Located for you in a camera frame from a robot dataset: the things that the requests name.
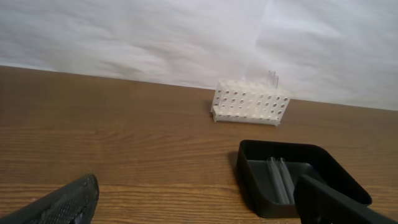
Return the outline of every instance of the white paper sheet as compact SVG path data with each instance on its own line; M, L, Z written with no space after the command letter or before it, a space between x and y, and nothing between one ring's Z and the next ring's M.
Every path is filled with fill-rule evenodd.
M0 64L215 88L242 78L265 0L2 0Z
M296 98L398 110L398 2L270 0L253 57Z

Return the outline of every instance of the white backdrop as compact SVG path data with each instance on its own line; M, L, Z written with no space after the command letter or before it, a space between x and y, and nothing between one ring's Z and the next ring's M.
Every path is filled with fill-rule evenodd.
M0 64L398 110L395 0L1 0Z

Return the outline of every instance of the brown wooden tabletop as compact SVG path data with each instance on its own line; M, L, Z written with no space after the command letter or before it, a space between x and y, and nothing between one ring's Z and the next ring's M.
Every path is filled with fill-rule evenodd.
M92 223L300 223L251 211L235 165L258 139L325 148L398 221L398 112L293 100L277 128L214 123L213 94L0 67L0 217L92 172Z

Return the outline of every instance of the wooden table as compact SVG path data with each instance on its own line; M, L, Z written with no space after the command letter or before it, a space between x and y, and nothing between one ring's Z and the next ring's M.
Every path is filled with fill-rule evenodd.
M96 174L93 223L300 223L252 211L243 139L324 147L398 221L398 112L293 100L279 127L214 123L213 90L0 67L0 216Z

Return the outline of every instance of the black plastic container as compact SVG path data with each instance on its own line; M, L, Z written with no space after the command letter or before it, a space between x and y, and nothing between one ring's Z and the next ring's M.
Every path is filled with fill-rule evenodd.
M243 140L239 146L238 171L262 218L297 218L295 205L276 203L267 159L286 160L294 185L302 174L317 179L340 193L370 205L370 195L321 147L310 144Z

